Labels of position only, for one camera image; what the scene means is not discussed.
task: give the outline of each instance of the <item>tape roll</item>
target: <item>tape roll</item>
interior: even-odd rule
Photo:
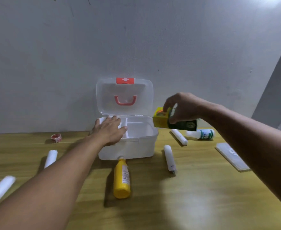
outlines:
[[[53,140],[54,143],[58,143],[62,141],[62,135],[57,133],[54,135],[51,135],[51,139]]]

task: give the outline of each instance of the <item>table surface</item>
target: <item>table surface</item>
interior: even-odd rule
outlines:
[[[51,133],[0,135],[0,180],[17,178],[7,197],[41,171],[49,150],[58,158],[87,132],[63,132],[53,144]],[[78,196],[67,229],[281,229],[281,202],[252,172],[239,173],[215,150],[224,142],[189,140],[181,146],[169,129],[160,129],[151,158],[127,160],[131,197],[112,195],[114,161],[95,160]],[[172,147],[177,165],[167,170],[163,146]]]

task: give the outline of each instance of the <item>white plastic box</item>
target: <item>white plastic box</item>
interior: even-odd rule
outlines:
[[[97,82],[96,96],[101,114],[116,115],[121,119],[119,126],[127,126],[123,138],[112,146],[104,147],[101,160],[116,160],[151,157],[158,130],[153,125],[152,111],[153,85],[149,80],[135,78],[108,78]]]

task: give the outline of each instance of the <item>yellow bottle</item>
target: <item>yellow bottle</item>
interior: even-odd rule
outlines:
[[[130,196],[130,175],[125,159],[120,156],[114,171],[114,196],[127,198]]]

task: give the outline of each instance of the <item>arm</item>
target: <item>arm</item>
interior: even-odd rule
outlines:
[[[0,229],[65,229],[74,203],[98,152],[118,142],[126,127],[107,118],[73,150],[27,181],[0,204]]]
[[[176,103],[170,123],[196,118],[207,121],[281,201],[281,131],[191,93],[169,97],[164,111]]]

